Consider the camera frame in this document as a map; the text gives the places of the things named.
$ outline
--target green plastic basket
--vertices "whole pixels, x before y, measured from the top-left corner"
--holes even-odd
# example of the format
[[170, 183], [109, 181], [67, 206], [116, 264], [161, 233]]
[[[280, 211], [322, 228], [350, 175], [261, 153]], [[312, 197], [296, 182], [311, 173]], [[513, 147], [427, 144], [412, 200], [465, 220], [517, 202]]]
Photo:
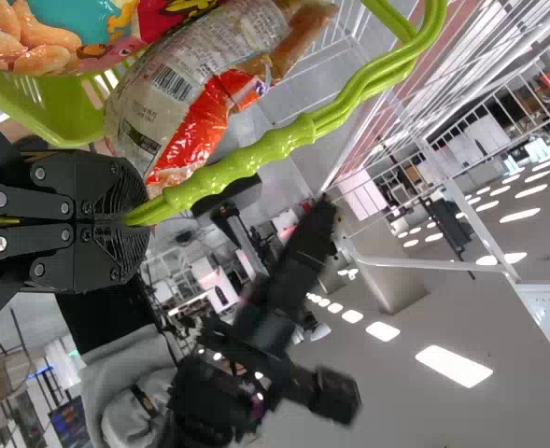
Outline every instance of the green plastic basket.
[[[402, 42], [349, 79], [328, 105], [301, 114], [289, 126], [267, 132], [258, 142], [233, 151], [225, 160], [197, 170], [187, 181], [124, 218], [131, 226], [150, 226], [222, 192], [270, 161], [286, 158], [302, 145], [339, 128], [358, 105], [405, 80], [417, 57], [435, 41], [446, 17], [447, 0], [428, 0], [419, 31], [387, 0], [361, 0]], [[110, 92], [141, 53], [105, 72], [79, 77], [24, 77], [0, 72], [0, 109], [57, 147], [80, 147], [103, 137], [103, 106]]]
[[106, 98], [141, 54], [77, 77], [0, 72], [0, 109], [56, 147], [95, 142], [103, 138]]

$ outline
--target basket handle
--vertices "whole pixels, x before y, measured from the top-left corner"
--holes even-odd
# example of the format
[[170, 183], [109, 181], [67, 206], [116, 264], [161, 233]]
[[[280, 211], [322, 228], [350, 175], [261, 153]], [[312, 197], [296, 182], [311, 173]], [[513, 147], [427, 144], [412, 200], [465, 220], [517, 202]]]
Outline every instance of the basket handle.
[[419, 32], [387, 0], [362, 3], [402, 41], [399, 49], [364, 65], [330, 104], [301, 114], [284, 128], [266, 132], [259, 141], [232, 151], [223, 161], [200, 168], [185, 182], [165, 188], [161, 196], [135, 208], [123, 222], [129, 226], [156, 225], [205, 196], [221, 193], [234, 180], [256, 174], [264, 164], [281, 161], [293, 149], [315, 143], [343, 125], [360, 103], [406, 79], [417, 57], [441, 32], [447, 0], [428, 0]]

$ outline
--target barcode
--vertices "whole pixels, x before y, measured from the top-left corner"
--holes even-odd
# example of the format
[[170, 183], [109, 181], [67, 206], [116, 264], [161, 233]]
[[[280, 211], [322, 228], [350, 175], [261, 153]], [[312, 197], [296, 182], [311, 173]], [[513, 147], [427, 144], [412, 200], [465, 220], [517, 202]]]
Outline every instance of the barcode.
[[179, 101], [185, 101], [192, 89], [192, 85], [184, 77], [163, 63], [154, 72], [152, 85]]

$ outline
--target gray hoodie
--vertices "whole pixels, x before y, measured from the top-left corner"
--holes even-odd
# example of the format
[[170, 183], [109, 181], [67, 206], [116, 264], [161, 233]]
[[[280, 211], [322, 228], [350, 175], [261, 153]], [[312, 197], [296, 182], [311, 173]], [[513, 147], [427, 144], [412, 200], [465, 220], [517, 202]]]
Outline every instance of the gray hoodie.
[[[158, 442], [176, 374], [173, 357], [183, 358], [175, 338], [154, 325], [82, 357], [87, 364], [80, 373], [82, 400], [94, 448], [150, 448]], [[130, 390], [133, 385], [148, 396], [159, 417], [150, 418]]]

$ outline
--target snack package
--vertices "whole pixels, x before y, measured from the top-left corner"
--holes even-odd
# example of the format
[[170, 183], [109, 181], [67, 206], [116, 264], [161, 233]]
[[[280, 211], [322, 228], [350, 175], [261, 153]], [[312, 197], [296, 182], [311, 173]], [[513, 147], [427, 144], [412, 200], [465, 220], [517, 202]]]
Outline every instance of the snack package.
[[106, 143], [146, 180], [150, 197], [203, 166], [230, 112], [280, 82], [337, 13], [322, 0], [229, 0], [168, 35], [106, 101]]
[[105, 70], [226, 0], [0, 0], [0, 70]]

